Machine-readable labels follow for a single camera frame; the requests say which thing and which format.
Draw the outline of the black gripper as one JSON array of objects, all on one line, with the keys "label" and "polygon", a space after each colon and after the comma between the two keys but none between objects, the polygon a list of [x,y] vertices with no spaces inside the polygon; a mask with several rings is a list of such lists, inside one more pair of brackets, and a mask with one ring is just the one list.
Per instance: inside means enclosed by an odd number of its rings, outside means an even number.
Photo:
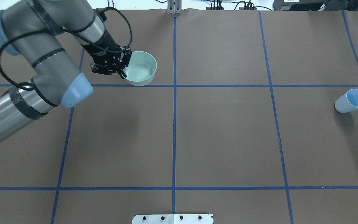
[{"label": "black gripper", "polygon": [[109,76],[119,75],[121,78],[127,78],[125,68],[128,67],[132,51],[129,47],[121,49],[122,51],[118,53],[108,53],[106,51],[91,53],[94,61],[91,64],[92,72]]}]

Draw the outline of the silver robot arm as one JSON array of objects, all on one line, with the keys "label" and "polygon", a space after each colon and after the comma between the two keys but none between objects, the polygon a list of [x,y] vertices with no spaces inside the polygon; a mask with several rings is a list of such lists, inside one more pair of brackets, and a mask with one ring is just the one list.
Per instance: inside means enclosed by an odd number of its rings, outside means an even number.
[{"label": "silver robot arm", "polygon": [[[91,70],[102,75],[125,73],[131,58],[130,40],[118,45],[104,22],[114,6],[93,9],[87,0],[20,0],[0,11],[0,74],[11,87],[0,97],[0,142],[57,106],[73,108],[93,87],[57,40],[71,34],[91,56]],[[2,55],[25,58],[35,76],[15,82],[2,67]]]}]

